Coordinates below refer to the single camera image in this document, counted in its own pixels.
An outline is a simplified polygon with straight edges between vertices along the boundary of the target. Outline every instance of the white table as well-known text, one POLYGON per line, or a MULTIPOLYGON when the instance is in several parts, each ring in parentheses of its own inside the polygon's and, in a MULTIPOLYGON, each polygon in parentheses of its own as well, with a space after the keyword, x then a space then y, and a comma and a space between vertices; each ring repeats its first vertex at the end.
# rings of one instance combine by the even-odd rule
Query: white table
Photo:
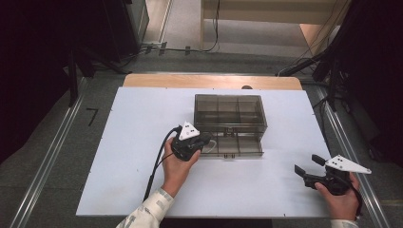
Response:
MULTIPOLYGON (((324 218, 326 205, 294 164, 324 176, 312 154, 330 159, 305 91, 121 87, 86 181, 77 216, 126 216, 143 200, 166 133, 193 123, 195 94, 254 94, 267 130, 261 158, 201 158, 168 212, 171 218, 324 218)), ((163 183, 163 169, 152 189, 163 183)))

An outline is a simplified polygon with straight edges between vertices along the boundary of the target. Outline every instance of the wooden board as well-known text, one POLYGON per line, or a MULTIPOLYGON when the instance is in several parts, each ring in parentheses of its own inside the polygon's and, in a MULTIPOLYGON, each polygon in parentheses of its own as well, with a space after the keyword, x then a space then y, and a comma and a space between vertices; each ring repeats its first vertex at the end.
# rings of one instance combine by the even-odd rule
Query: wooden board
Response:
POLYGON ((302 90, 299 79, 276 76, 229 76, 201 74, 129 74, 124 86, 188 87, 188 88, 242 88, 302 90))

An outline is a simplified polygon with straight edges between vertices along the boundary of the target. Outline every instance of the metal frame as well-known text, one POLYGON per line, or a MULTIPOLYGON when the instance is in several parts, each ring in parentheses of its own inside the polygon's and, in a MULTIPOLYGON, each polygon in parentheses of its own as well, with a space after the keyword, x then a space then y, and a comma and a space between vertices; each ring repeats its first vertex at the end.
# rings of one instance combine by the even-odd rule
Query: metal frame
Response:
POLYGON ((77 112, 81 106, 81 103, 84 99, 86 87, 88 85, 88 79, 82 78, 80 86, 79 86, 79 96, 74 104, 74 106, 70 107, 67 110, 65 118, 63 119, 50 147, 48 149, 47 154, 45 155, 41 166, 39 167, 34 179, 30 183, 27 192, 25 193, 23 200, 18 208, 17 213, 12 220, 10 228, 14 227, 25 227, 29 220, 30 213, 33 210, 33 207, 36 204, 36 201, 39 199, 41 195, 42 189, 48 179, 48 175, 55 163, 57 156, 59 155, 60 149, 66 139, 68 131, 74 119, 77 115, 77 112))
MULTIPOLYGON (((317 88, 317 95, 319 96, 319 99, 323 99, 326 97, 326 92, 323 88, 317 88)), ((344 130, 343 124, 338 118, 337 113, 334 112, 328 104, 326 105, 326 114, 333 130, 335 131, 343 156, 348 160, 359 164, 359 160, 355 155, 355 149, 344 130)), ((367 209, 371 218, 373 219, 374 226, 379 228, 391 227, 391 224, 386 218, 382 206, 380 205, 380 202, 374 192, 374 189, 368 181, 367 176, 365 176, 365 174, 356 174, 356 176, 360 182, 359 191, 361 192, 362 198, 367 205, 367 209)))

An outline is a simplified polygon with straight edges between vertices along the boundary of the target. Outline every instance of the clear acrylic container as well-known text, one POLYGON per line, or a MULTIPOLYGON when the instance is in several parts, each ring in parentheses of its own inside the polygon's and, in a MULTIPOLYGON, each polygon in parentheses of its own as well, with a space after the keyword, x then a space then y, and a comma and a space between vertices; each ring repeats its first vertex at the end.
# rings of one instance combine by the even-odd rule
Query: clear acrylic container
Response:
POLYGON ((256 95, 195 96, 194 126, 212 135, 202 156, 261 156, 260 140, 267 128, 261 97, 256 95))

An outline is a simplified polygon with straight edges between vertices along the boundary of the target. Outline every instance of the white sleeve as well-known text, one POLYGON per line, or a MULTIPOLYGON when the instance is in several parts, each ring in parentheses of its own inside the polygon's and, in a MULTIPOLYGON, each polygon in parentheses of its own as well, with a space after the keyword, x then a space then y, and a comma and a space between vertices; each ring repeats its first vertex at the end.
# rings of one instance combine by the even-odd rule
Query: white sleeve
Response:
POLYGON ((158 228, 173 203, 174 199, 160 188, 149 196, 140 207, 119 223, 116 228, 158 228))
POLYGON ((358 224, 355 221, 332 219, 330 220, 332 228, 358 228, 358 224))

